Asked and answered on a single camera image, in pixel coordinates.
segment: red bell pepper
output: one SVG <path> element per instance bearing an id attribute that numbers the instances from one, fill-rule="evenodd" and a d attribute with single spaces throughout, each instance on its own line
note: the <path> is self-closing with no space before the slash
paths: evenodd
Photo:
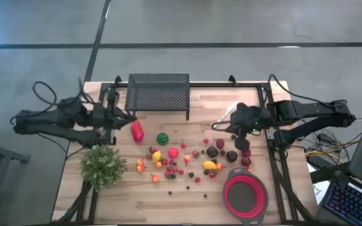
<path id="1" fill-rule="evenodd" d="M 141 142 L 143 140 L 143 136 L 145 135 L 142 129 L 142 125 L 140 121 L 134 121 L 131 124 L 131 133 L 133 136 L 133 140 L 135 142 Z"/>

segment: laptop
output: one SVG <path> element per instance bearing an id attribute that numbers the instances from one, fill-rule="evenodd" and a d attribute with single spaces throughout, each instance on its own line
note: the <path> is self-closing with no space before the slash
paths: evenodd
<path id="1" fill-rule="evenodd" d="M 319 204 L 318 219 L 342 225 L 362 225 L 362 137 L 348 171 L 349 175 L 335 172 Z"/>

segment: laptop keyboard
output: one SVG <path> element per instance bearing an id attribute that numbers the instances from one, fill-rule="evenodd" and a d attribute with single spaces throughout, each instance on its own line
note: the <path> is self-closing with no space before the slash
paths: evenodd
<path id="1" fill-rule="evenodd" d="M 340 181 L 335 181 L 329 199 L 324 204 L 348 222 L 362 225 L 362 193 Z"/>

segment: gray floor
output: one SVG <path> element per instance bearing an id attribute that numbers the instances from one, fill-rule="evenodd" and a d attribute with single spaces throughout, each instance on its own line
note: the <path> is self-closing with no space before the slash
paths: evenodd
<path id="1" fill-rule="evenodd" d="M 104 0 L 0 0 L 0 44 L 93 43 Z M 362 0 L 116 0 L 102 43 L 362 41 Z M 34 81 L 58 98 L 78 91 L 91 49 L 0 50 L 0 146 L 31 154 L 11 165 L 0 196 L 0 225 L 49 221 L 63 152 L 37 136 L 19 136 L 9 118 L 40 110 Z M 266 80 L 275 73 L 291 91 L 321 100 L 347 99 L 362 117 L 362 48 L 99 50 L 92 81 L 129 73 L 189 73 L 191 80 Z M 362 122 L 334 129 L 341 141 Z M 57 139 L 65 147 L 68 142 Z"/>

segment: wooden tabletop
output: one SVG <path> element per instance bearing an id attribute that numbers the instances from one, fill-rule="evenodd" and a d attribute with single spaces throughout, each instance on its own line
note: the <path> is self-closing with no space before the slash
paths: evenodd
<path id="1" fill-rule="evenodd" d="M 97 101 L 100 87 L 100 82 L 87 82 L 84 90 Z M 124 109 L 126 89 L 116 90 L 120 93 L 118 107 Z M 290 95 L 275 83 L 272 84 L 272 90 L 275 101 L 290 99 Z M 141 121 L 145 132 L 145 138 L 141 144 L 135 144 L 133 141 L 129 125 L 124 126 L 120 131 L 115 131 L 117 145 L 114 148 L 118 148 L 121 156 L 128 160 L 128 171 L 124 173 L 117 186 L 99 192 L 95 223 L 239 223 L 223 205 L 222 188 L 229 170 L 241 167 L 241 156 L 234 163 L 228 163 L 224 157 L 219 156 L 217 161 L 227 168 L 213 179 L 203 174 L 202 162 L 210 160 L 205 154 L 198 159 L 192 158 L 188 166 L 185 166 L 183 161 L 184 155 L 191 155 L 194 150 L 199 152 L 206 150 L 218 138 L 225 140 L 224 150 L 235 150 L 240 153 L 234 147 L 230 134 L 211 129 L 211 124 L 218 120 L 225 113 L 226 108 L 236 100 L 246 105 L 259 105 L 258 93 L 254 88 L 191 88 L 189 121 L 185 120 L 185 112 L 137 112 L 136 116 Z M 157 144 L 156 136 L 160 132 L 169 135 L 170 140 L 167 145 Z M 201 142 L 204 138 L 209 138 L 208 145 Z M 251 143 L 252 173 L 261 179 L 268 190 L 269 205 L 263 223 L 280 223 L 265 135 L 249 135 L 247 139 Z M 182 140 L 187 144 L 185 149 L 180 147 Z M 175 180 L 167 180 L 164 177 L 165 168 L 156 168 L 148 160 L 145 160 L 147 169 L 142 173 L 137 172 L 136 161 L 142 159 L 149 146 L 155 146 L 164 157 L 168 157 L 167 151 L 171 147 L 178 148 L 180 150 L 180 156 L 177 159 L 178 168 L 187 173 L 194 172 L 195 176 L 202 178 L 201 182 L 185 180 L 186 174 L 177 175 Z M 72 143 L 69 154 L 79 148 L 79 144 Z M 52 220 L 60 218 L 80 192 L 82 177 L 79 162 L 83 154 L 84 151 L 81 151 L 73 155 L 65 164 Z M 310 213 L 315 214 L 317 203 L 302 149 L 289 149 L 287 163 L 294 192 Z M 150 174 L 158 175 L 161 182 L 152 183 Z M 290 216 L 284 191 L 283 202 L 287 216 Z M 85 218 L 89 213 L 89 203 L 90 197 L 85 206 Z"/>

